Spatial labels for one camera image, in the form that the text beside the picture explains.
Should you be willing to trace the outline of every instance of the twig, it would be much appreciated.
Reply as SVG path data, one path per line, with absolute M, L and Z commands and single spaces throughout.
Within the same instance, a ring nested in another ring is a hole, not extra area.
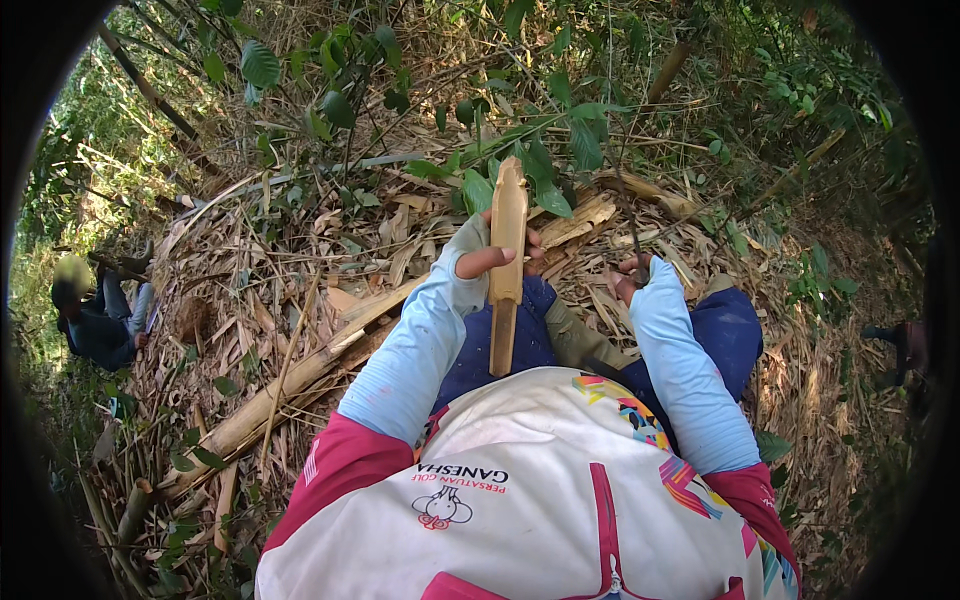
M 263 448 L 260 450 L 260 478 L 264 481 L 266 481 L 267 449 L 270 447 L 270 435 L 274 429 L 274 416 L 276 415 L 276 409 L 279 407 L 280 395 L 283 393 L 283 380 L 287 378 L 287 372 L 290 370 L 290 359 L 294 356 L 294 349 L 300 340 L 300 333 L 303 331 L 303 325 L 306 323 L 307 314 L 310 312 L 310 309 L 313 308 L 313 300 L 317 297 L 317 287 L 320 285 L 320 279 L 323 274 L 324 272 L 318 269 L 317 274 L 310 283 L 310 287 L 306 293 L 306 301 L 303 303 L 303 310 L 300 312 L 300 318 L 297 319 L 297 327 L 294 329 L 293 334 L 291 334 L 290 343 L 287 345 L 287 355 L 283 357 L 283 367 L 280 369 L 280 376 L 276 379 L 274 405 L 267 417 L 267 429 L 263 434 Z

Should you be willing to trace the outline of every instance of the bamboo stalk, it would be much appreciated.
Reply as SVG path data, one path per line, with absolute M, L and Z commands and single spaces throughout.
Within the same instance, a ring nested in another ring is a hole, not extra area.
M 317 297 L 317 287 L 320 285 L 320 279 L 324 272 L 320 269 L 313 277 L 310 288 L 306 293 L 306 301 L 303 303 L 303 310 L 300 312 L 300 318 L 297 319 L 297 327 L 290 336 L 290 343 L 287 345 L 287 355 L 283 357 L 283 367 L 280 369 L 280 377 L 276 379 L 274 388 L 274 405 L 267 415 L 267 430 L 263 435 L 263 448 L 260 449 L 260 478 L 266 480 L 265 471 L 267 465 L 267 450 L 270 447 L 270 434 L 274 429 L 274 416 L 279 407 L 280 396 L 283 394 L 283 380 L 287 378 L 287 372 L 290 370 L 290 360 L 294 356 L 294 350 L 297 348 L 297 341 L 300 340 L 300 333 L 303 331 L 303 325 L 306 323 L 307 314 L 313 308 L 313 300 Z
M 157 107 L 160 109 L 170 122 L 177 126 L 182 132 L 186 133 L 187 137 L 190 138 L 190 142 L 180 140 L 176 134 L 171 136 L 171 140 L 174 145 L 177 146 L 190 160 L 197 163 L 198 166 L 203 168 L 207 173 L 213 176 L 219 176 L 222 174 L 222 171 L 219 167 L 210 162 L 205 156 L 199 155 L 196 151 L 199 150 L 199 147 L 196 145 L 196 140 L 200 139 L 200 134 L 197 133 L 197 130 L 193 129 L 189 123 L 186 122 L 178 112 L 176 112 L 173 107 L 167 104 L 167 101 L 164 100 L 152 85 L 147 82 L 140 71 L 136 68 L 136 65 L 132 63 L 130 58 L 127 56 L 127 53 L 124 52 L 123 46 L 120 45 L 120 42 L 117 41 L 117 38 L 113 36 L 107 26 L 103 23 L 97 25 L 97 34 L 100 36 L 100 39 L 104 41 L 109 48 L 110 53 L 113 54 L 113 57 L 117 59 L 117 62 L 120 63 L 120 66 L 123 67 L 123 70 L 127 73 L 128 76 L 136 84 L 137 89 L 140 90 L 140 93 L 143 94 L 143 97 L 151 104 L 151 106 Z

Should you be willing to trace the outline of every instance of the rubber boot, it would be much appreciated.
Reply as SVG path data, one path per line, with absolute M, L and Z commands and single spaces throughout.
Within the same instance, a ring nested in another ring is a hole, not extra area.
M 146 248 L 144 248 L 143 256 L 139 258 L 133 258 L 132 256 L 121 256 L 119 258 L 120 265 L 124 269 L 132 271 L 138 275 L 143 275 L 147 272 L 147 266 L 150 264 L 150 260 L 154 257 L 154 240 L 147 240 Z
M 587 327 L 560 298 L 554 300 L 546 311 L 545 320 L 554 356 L 563 367 L 583 369 L 586 366 L 584 359 L 592 356 L 622 370 L 639 359 L 638 356 L 627 356 L 603 334 Z

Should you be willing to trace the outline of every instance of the dry bamboo leaf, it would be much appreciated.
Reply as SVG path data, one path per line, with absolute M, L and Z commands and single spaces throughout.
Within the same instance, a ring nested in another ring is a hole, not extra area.
M 337 309 L 337 312 L 343 312 L 350 310 L 360 299 L 340 288 L 330 287 L 326 288 L 326 301 L 329 302 L 330 306 Z
M 403 278 L 407 273 L 407 266 L 410 264 L 410 259 L 413 258 L 419 249 L 420 242 L 414 241 L 394 253 L 394 263 L 390 266 L 390 282 L 394 284 L 394 287 L 399 287 L 403 284 Z
M 398 204 L 406 204 L 417 212 L 422 212 L 423 208 L 430 202 L 430 199 L 417 194 L 400 194 L 399 196 L 391 198 L 391 201 Z

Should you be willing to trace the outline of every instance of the dry leaf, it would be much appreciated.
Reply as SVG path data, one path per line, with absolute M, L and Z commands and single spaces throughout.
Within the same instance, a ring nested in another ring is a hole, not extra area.
M 360 301 L 357 297 L 348 294 L 337 287 L 326 288 L 326 301 L 330 306 L 337 309 L 337 312 L 343 312 L 350 309 Z

